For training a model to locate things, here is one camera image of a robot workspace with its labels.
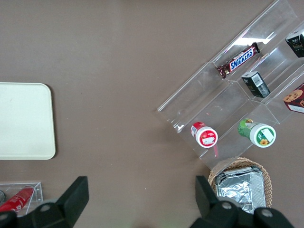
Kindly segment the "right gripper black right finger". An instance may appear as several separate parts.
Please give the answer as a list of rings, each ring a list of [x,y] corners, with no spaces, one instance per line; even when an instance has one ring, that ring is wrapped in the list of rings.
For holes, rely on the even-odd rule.
[[[201,216],[192,228],[293,228],[292,223],[278,210],[257,208],[246,213],[232,202],[220,201],[208,180],[196,176],[195,199]]]

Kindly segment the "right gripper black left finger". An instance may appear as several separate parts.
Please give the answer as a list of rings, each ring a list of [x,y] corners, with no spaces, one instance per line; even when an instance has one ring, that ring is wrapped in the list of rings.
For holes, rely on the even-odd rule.
[[[79,176],[55,202],[43,203],[23,217],[0,214],[2,228],[72,228],[89,201],[88,178]]]

